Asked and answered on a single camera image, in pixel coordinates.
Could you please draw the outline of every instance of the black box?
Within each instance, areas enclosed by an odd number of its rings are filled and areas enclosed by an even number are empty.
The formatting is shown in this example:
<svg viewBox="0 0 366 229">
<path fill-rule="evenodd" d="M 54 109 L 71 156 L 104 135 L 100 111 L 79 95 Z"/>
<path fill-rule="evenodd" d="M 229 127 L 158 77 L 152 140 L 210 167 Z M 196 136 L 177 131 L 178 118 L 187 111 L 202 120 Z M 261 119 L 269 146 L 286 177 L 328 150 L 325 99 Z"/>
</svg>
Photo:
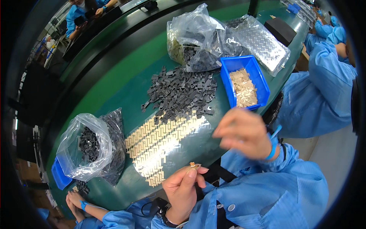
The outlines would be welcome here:
<svg viewBox="0 0 366 229">
<path fill-rule="evenodd" d="M 264 26 L 286 47 L 296 36 L 296 32 L 281 18 L 270 19 L 264 23 Z"/>
</svg>

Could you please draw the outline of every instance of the fingernail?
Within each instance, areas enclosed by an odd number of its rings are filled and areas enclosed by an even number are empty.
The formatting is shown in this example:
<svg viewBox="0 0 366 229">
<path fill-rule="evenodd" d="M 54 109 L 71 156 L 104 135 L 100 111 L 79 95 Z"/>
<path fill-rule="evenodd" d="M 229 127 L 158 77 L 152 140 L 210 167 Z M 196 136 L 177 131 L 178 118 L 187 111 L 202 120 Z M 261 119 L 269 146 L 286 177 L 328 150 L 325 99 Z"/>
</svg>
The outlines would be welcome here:
<svg viewBox="0 0 366 229">
<path fill-rule="evenodd" d="M 201 171 L 202 171 L 203 173 L 206 173 L 208 170 L 209 170 L 208 168 L 201 167 Z"/>
<path fill-rule="evenodd" d="M 197 174 L 197 170 L 195 170 L 195 169 L 190 169 L 189 172 L 188 172 L 188 176 L 190 178 L 195 178 L 196 174 Z"/>
<path fill-rule="evenodd" d="M 218 134 L 218 132 L 219 132 L 219 128 L 216 128 L 216 130 L 213 132 L 213 134 L 212 134 L 212 136 L 213 137 L 216 137 L 217 136 L 217 134 Z"/>
</svg>

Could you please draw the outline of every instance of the finger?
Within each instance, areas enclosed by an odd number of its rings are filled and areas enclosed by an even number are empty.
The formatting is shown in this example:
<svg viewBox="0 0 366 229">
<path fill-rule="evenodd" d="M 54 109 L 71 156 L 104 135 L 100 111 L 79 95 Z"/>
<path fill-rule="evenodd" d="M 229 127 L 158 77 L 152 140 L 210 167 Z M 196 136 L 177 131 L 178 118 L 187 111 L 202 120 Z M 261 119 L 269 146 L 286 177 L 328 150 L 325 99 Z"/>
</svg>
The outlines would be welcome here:
<svg viewBox="0 0 366 229">
<path fill-rule="evenodd" d="M 179 186 L 179 191 L 183 193 L 188 193 L 192 190 L 192 187 L 194 183 L 196 182 L 197 177 L 197 170 L 194 168 L 191 168 L 186 172 L 185 176 L 183 177 L 183 180 Z"/>
<path fill-rule="evenodd" d="M 233 108 L 229 110 L 224 117 L 219 122 L 216 130 L 213 132 L 213 137 L 216 137 L 216 135 L 220 132 L 220 129 L 228 127 L 233 122 L 239 123 L 253 123 L 258 122 L 257 121 L 258 116 L 246 109 L 242 108 Z"/>
<path fill-rule="evenodd" d="M 189 169 L 191 169 L 191 166 L 185 166 L 183 168 L 180 168 L 179 170 L 177 170 L 175 173 L 173 173 L 170 177 L 168 177 L 165 181 L 164 184 L 166 187 L 172 187 L 172 186 L 176 186 L 179 185 L 184 176 L 186 175 L 186 173 L 188 172 Z"/>
<path fill-rule="evenodd" d="M 196 181 L 200 188 L 206 187 L 205 178 L 201 174 L 197 174 Z"/>
<path fill-rule="evenodd" d="M 265 125 L 231 125 L 217 131 L 215 137 L 258 138 L 267 134 Z"/>
<path fill-rule="evenodd" d="M 252 150 L 252 146 L 234 138 L 223 138 L 220 142 L 220 147 L 223 149 L 238 149 L 243 153 L 247 153 Z"/>
<path fill-rule="evenodd" d="M 199 173 L 199 174 L 205 174 L 205 173 L 207 173 L 208 172 L 208 168 L 205 168 L 205 167 L 199 167 L 198 169 L 197 169 L 197 173 Z"/>
</svg>

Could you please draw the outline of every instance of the black phone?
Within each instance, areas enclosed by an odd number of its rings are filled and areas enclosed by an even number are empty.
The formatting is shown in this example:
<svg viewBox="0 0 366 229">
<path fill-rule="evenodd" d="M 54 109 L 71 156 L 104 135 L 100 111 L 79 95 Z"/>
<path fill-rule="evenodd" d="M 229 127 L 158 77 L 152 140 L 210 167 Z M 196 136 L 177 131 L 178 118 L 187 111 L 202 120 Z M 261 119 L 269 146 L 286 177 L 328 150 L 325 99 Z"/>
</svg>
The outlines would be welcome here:
<svg viewBox="0 0 366 229">
<path fill-rule="evenodd" d="M 83 16 L 79 16 L 79 17 L 75 18 L 75 20 L 74 20 L 74 23 L 77 26 L 81 26 L 84 22 L 85 22 L 85 19 Z"/>
<path fill-rule="evenodd" d="M 84 15 L 85 17 L 88 19 L 88 21 L 91 21 L 94 19 L 95 13 L 97 12 L 97 10 L 89 10 L 88 12 L 86 12 Z"/>
</svg>

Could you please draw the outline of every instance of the hand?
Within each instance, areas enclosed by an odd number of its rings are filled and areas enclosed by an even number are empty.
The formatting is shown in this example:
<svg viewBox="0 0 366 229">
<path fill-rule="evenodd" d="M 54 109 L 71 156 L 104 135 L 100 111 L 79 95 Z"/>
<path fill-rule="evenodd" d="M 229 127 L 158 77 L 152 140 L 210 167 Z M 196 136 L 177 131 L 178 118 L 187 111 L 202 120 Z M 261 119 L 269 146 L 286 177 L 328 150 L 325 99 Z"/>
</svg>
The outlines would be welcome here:
<svg viewBox="0 0 366 229">
<path fill-rule="evenodd" d="M 103 7 L 97 9 L 97 11 L 95 12 L 95 17 L 96 18 L 99 18 L 100 16 L 102 16 L 103 12 L 104 12 L 104 8 Z"/>
<path fill-rule="evenodd" d="M 77 31 L 82 31 L 83 29 L 84 29 L 84 27 L 85 27 L 85 25 L 87 24 L 88 22 L 84 22 L 84 23 L 82 23 L 82 25 L 81 26 L 76 26 L 75 27 L 75 30 L 77 30 Z"/>
<path fill-rule="evenodd" d="M 343 58 L 347 57 L 347 46 L 344 43 L 334 45 L 337 50 L 337 54 Z"/>
<path fill-rule="evenodd" d="M 166 213 L 166 217 L 174 224 L 181 224 L 188 219 L 189 214 L 197 202 L 196 189 L 194 183 L 205 188 L 205 179 L 201 174 L 208 171 L 208 168 L 198 169 L 190 166 L 183 167 L 176 171 L 168 179 L 163 181 L 163 188 L 172 205 Z"/>
<path fill-rule="evenodd" d="M 75 190 L 68 191 L 66 199 L 67 198 L 69 198 L 70 202 L 78 208 L 81 208 L 80 201 L 85 201 L 85 199 L 83 197 L 81 197 L 81 195 L 79 193 L 77 193 Z"/>
<path fill-rule="evenodd" d="M 272 143 L 267 136 L 267 129 L 262 117 L 246 109 L 233 108 L 229 110 L 212 137 L 222 138 L 220 147 L 223 149 L 238 149 L 250 159 L 263 160 L 269 156 Z"/>
<path fill-rule="evenodd" d="M 320 19 L 320 17 L 317 18 L 318 21 L 320 21 L 320 23 L 323 25 L 322 20 Z"/>
<path fill-rule="evenodd" d="M 72 213 L 75 213 L 76 212 L 76 207 L 75 205 L 71 202 L 70 198 L 69 198 L 69 195 L 66 196 L 66 204 L 67 206 L 70 208 L 71 212 Z"/>
</svg>

